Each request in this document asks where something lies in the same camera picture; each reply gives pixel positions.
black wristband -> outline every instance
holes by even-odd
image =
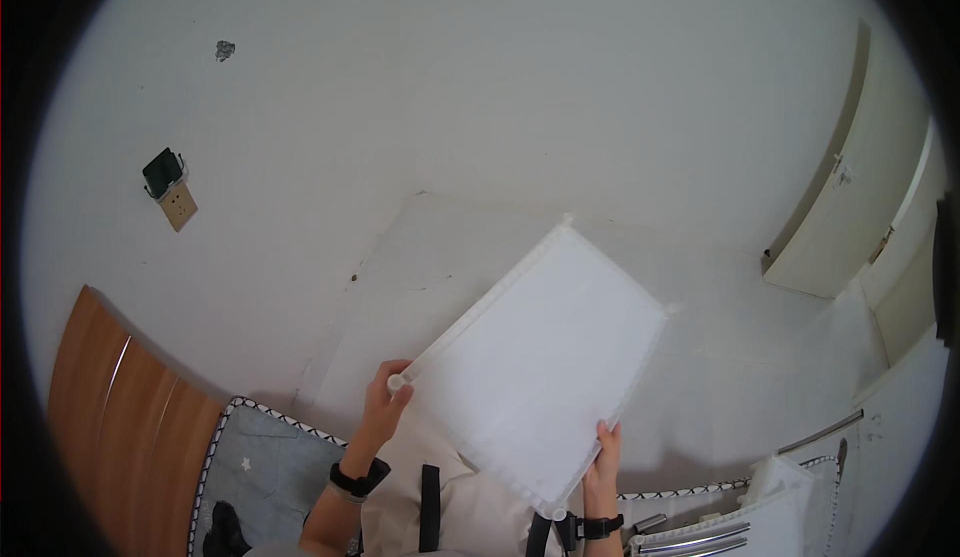
[[[330,481],[353,496],[364,498],[390,473],[390,466],[386,462],[376,457],[373,460],[373,463],[369,464],[366,476],[357,479],[344,475],[340,470],[340,462],[337,461],[330,466]]]
[[[623,526],[623,514],[618,514],[613,519],[609,517],[598,517],[596,519],[582,519],[583,532],[580,538],[587,540],[597,540],[608,537],[611,532],[619,530]]]

white wall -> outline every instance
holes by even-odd
[[[88,283],[189,371],[282,407],[421,189],[760,254],[831,137],[858,16],[882,25],[870,0],[108,0],[30,180],[44,401]],[[166,146],[199,205],[180,234],[141,189]]]
[[[890,371],[858,396],[858,442],[849,555],[864,555],[904,497],[940,409],[948,351],[931,327]]]
[[[920,172],[916,191],[907,199],[906,209],[896,222],[895,232],[872,265],[860,273],[860,283],[871,308],[897,283],[927,236],[930,227],[937,221],[937,201],[947,189],[947,163],[944,161],[944,145],[940,133],[932,122],[929,134],[929,153]]]

metal pipe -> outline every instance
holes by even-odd
[[[777,455],[783,455],[784,453],[790,452],[791,450],[797,450],[803,446],[806,446],[810,443],[815,443],[821,438],[826,438],[830,434],[839,432],[843,428],[857,423],[860,419],[863,419],[863,409],[858,409],[856,413],[846,416],[844,419],[840,419],[834,425],[830,427],[825,427],[824,429],[807,436],[802,440],[798,440],[796,443],[787,444],[784,448],[781,448],[776,452]]]
[[[656,515],[650,515],[646,519],[641,519],[635,523],[633,527],[634,534],[641,534],[644,530],[654,527],[655,525],[660,525],[666,521],[666,514],[658,513]]]
[[[705,542],[713,542],[714,540],[729,538],[730,536],[736,536],[737,534],[742,534],[750,529],[750,522],[744,521],[742,523],[735,523],[723,528],[716,528],[714,530],[707,531],[706,536],[685,537],[686,539],[669,539],[661,540],[659,542],[641,542],[640,551],[642,554],[646,553],[658,553],[660,551],[672,550],[675,548],[686,548],[693,546],[695,544],[703,544]]]
[[[657,557],[708,557],[708,555],[719,555],[726,551],[734,550],[747,543],[747,539],[742,536],[723,540],[715,544],[697,545],[691,549],[681,549],[670,551],[669,553],[657,553]]]

white door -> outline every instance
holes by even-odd
[[[917,169],[929,116],[927,98],[900,47],[874,34],[840,161],[763,279],[836,297],[893,222]]]

wooden board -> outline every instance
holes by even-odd
[[[185,553],[220,412],[83,287],[60,341],[47,421],[80,498],[118,554]]]

